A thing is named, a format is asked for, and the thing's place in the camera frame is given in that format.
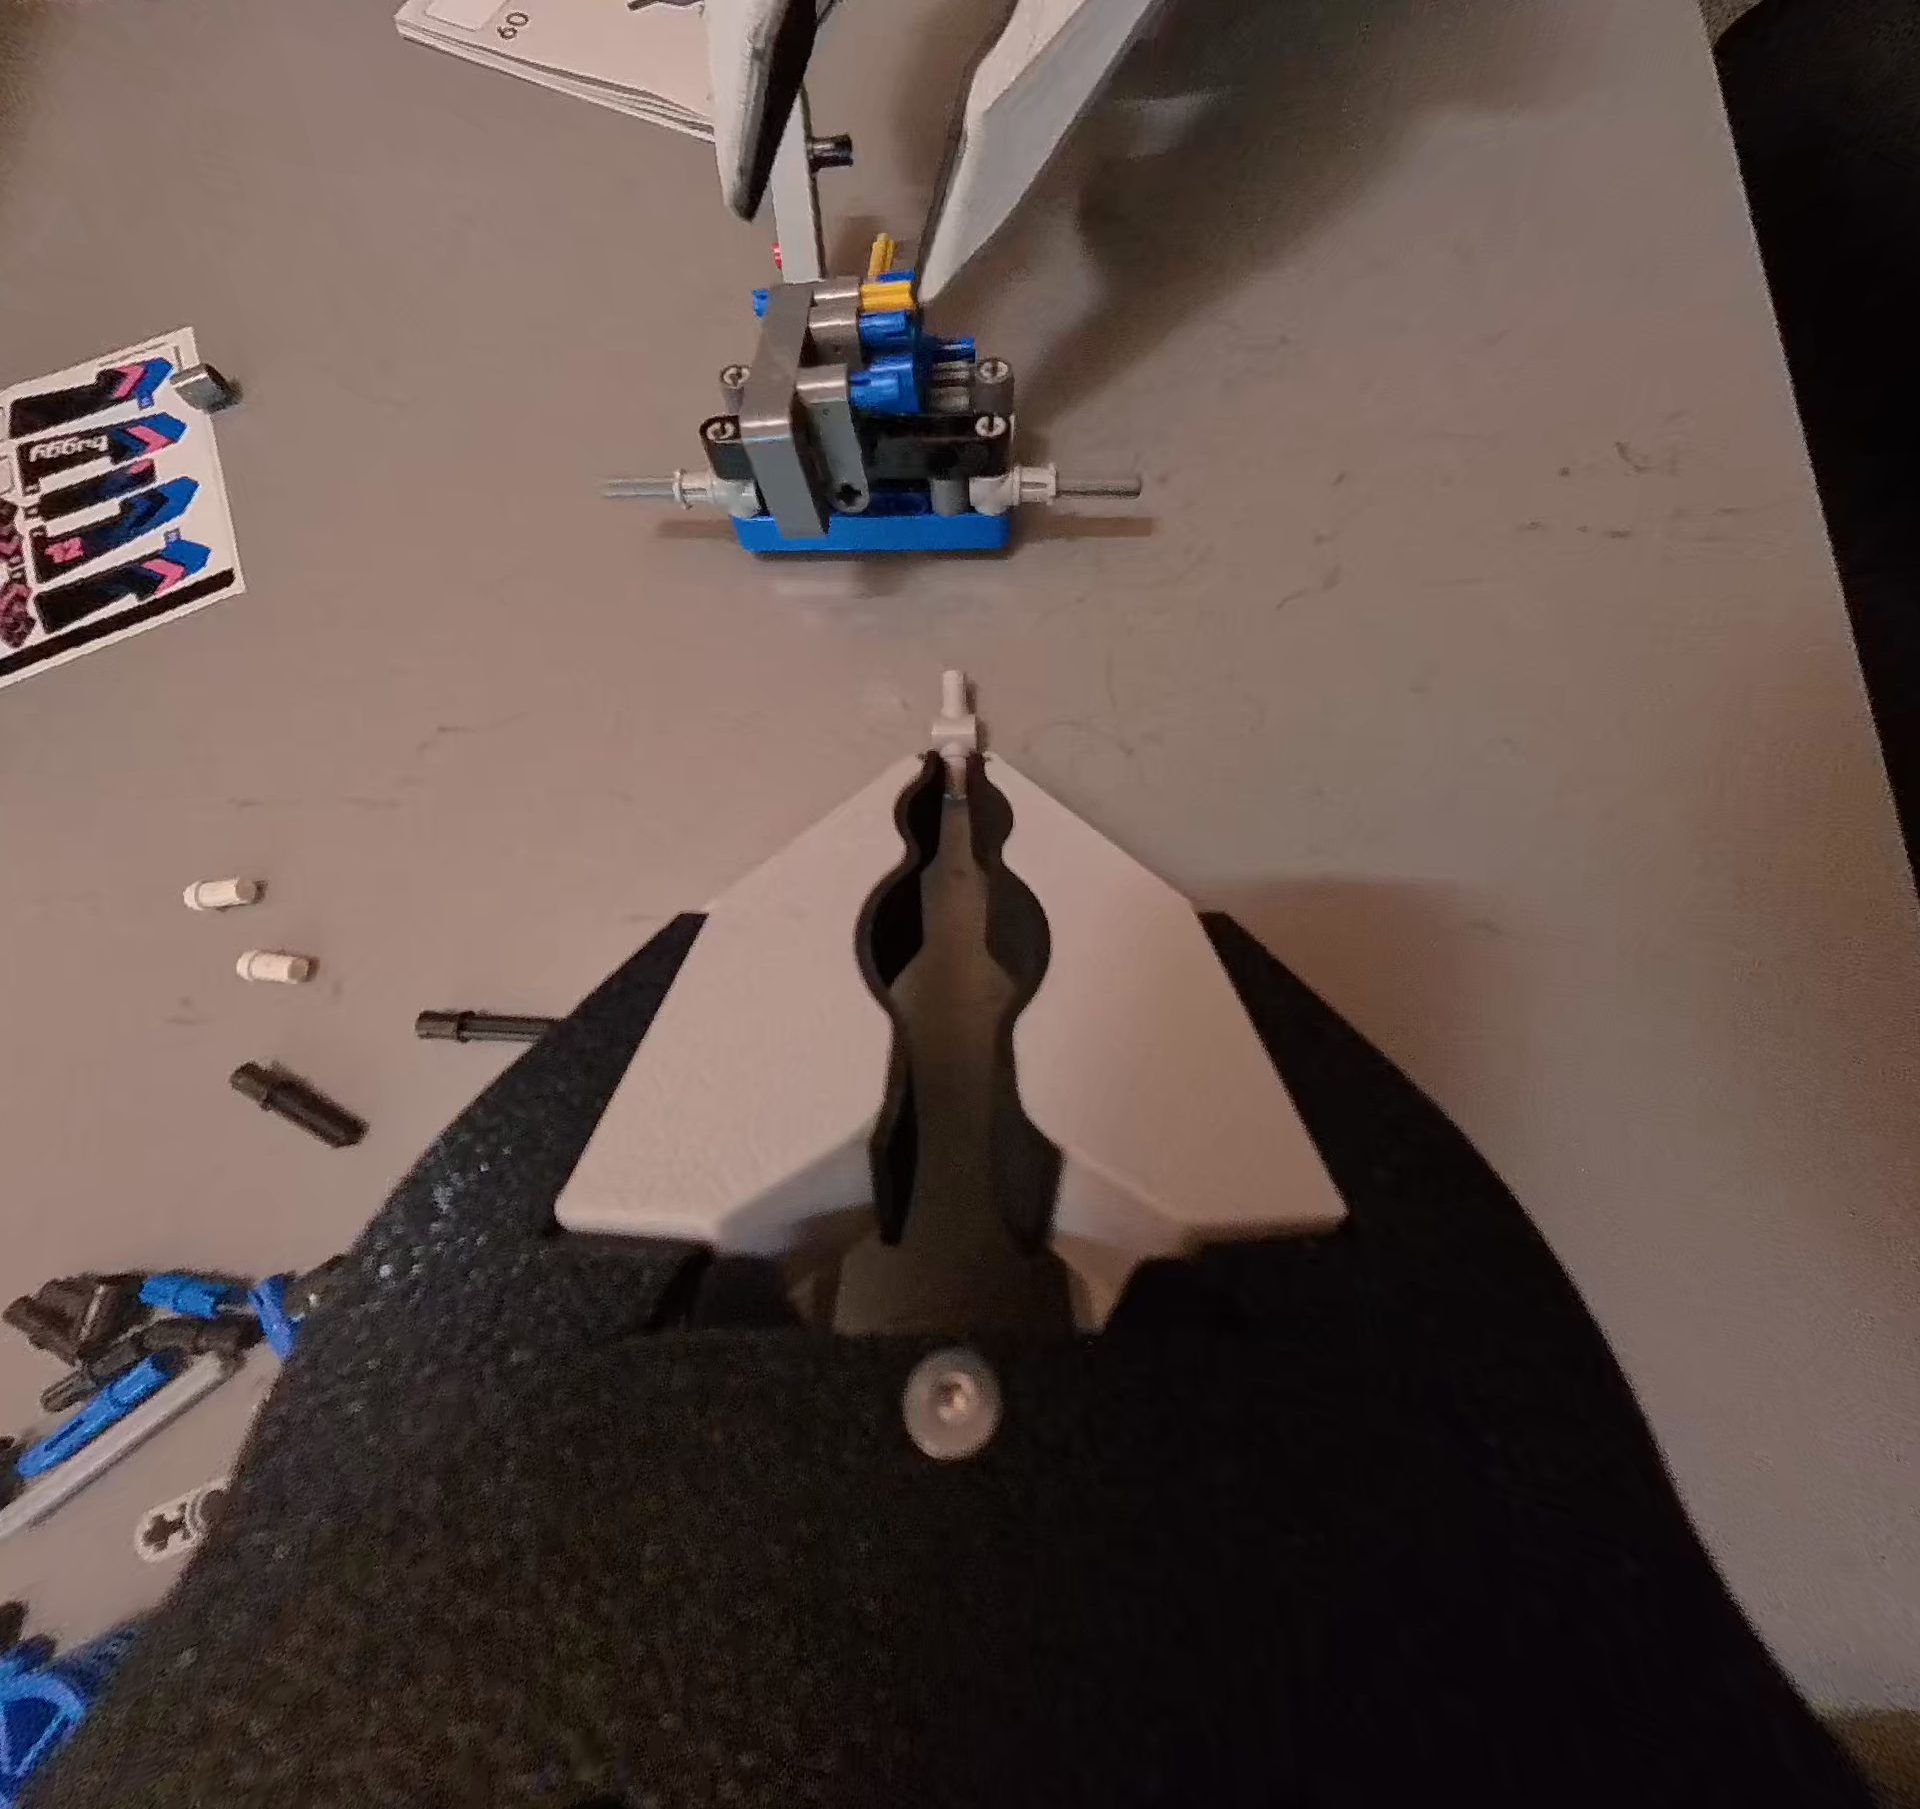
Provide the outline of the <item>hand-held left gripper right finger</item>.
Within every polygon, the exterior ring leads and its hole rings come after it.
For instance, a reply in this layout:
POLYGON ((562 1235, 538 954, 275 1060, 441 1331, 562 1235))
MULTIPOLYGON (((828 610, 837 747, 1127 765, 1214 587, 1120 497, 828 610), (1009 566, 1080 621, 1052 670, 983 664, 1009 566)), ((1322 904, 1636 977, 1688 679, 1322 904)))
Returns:
POLYGON ((1060 1156, 1044 1244, 1077 1323, 1101 1327, 1148 1262, 1346 1221, 1200 912, 1006 759, 977 768, 1010 814, 1000 866, 1045 930, 1013 1077, 1060 1156))

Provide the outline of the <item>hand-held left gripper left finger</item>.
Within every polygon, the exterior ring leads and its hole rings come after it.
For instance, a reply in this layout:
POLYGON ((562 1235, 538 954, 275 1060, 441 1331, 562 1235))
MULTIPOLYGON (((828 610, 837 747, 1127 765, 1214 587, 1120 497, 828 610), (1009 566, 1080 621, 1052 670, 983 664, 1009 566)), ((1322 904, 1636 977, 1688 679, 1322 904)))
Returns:
POLYGON ((845 1257, 912 1190, 896 985, 918 956, 908 758, 707 906, 554 1219, 765 1260, 830 1316, 845 1257))

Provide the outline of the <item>small grey lego axle connector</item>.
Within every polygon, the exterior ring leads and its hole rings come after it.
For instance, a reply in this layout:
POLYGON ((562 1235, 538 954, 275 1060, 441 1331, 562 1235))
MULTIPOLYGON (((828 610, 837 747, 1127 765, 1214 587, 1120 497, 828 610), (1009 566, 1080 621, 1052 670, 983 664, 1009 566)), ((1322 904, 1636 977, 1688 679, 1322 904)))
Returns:
POLYGON ((928 741, 940 762, 948 798, 952 804, 972 802, 976 770, 988 765, 988 736, 976 706, 974 679, 962 668, 940 673, 940 699, 928 741))

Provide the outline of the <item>blue and grey lego assembly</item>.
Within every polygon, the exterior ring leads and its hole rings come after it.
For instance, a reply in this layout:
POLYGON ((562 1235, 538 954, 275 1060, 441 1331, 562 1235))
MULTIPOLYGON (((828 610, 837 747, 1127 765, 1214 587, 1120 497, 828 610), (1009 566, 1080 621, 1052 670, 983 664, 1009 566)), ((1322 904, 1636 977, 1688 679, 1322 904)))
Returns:
POLYGON ((1021 460, 1013 364, 926 327, 893 235, 828 271, 818 177, 851 160, 802 94, 773 170, 781 277, 756 292, 756 353, 720 372, 692 467, 608 478, 607 497, 726 519, 762 555, 1000 553, 1021 510, 1139 499, 1139 476, 1021 460))

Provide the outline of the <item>open lego instruction booklet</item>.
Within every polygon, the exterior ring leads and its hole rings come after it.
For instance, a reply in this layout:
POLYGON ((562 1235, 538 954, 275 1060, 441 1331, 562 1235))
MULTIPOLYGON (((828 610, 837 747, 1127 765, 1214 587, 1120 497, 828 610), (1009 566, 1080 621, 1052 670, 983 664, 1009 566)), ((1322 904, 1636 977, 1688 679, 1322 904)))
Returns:
POLYGON ((711 141, 705 0, 407 0, 407 42, 711 141))

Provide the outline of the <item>pile of loose lego pieces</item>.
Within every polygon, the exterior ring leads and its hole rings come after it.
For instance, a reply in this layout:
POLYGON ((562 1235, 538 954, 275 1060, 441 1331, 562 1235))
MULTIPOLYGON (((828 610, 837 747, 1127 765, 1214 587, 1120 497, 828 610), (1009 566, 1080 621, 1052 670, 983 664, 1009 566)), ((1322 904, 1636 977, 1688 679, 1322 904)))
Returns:
POLYGON ((248 1289, 191 1272, 144 1275, 133 1300, 145 1318, 74 1365, 49 1428, 6 1462, 2 1535, 29 1532, 75 1502, 240 1379, 257 1351, 285 1359, 344 1262, 278 1272, 248 1289))

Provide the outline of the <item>white lego beam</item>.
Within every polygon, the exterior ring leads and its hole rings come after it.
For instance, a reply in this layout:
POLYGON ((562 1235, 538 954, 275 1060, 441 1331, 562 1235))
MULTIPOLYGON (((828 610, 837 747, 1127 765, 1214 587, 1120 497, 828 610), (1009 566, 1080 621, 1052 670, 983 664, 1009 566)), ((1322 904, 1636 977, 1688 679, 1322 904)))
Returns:
POLYGON ((221 1476, 151 1508, 133 1525, 133 1557, 162 1565, 196 1551, 226 1508, 228 1486, 221 1476))

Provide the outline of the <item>lego sticker sheet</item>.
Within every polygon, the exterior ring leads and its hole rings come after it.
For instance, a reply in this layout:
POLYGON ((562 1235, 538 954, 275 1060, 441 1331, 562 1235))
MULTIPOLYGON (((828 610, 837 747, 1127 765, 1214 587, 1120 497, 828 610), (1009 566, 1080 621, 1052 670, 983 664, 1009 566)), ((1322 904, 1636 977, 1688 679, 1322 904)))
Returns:
POLYGON ((191 325, 2 392, 2 683, 247 593, 219 413, 169 389, 191 325))

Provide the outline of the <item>blue lego wheel rim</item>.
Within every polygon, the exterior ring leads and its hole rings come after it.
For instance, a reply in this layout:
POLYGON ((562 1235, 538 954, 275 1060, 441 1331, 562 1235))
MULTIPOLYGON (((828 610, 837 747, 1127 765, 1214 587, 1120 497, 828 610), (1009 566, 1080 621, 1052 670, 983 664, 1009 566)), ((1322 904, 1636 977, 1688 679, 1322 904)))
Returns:
POLYGON ((49 1635, 26 1635, 2 1653, 2 1805, 17 1806, 53 1758, 111 1690, 144 1620, 98 1634, 67 1653, 49 1635))

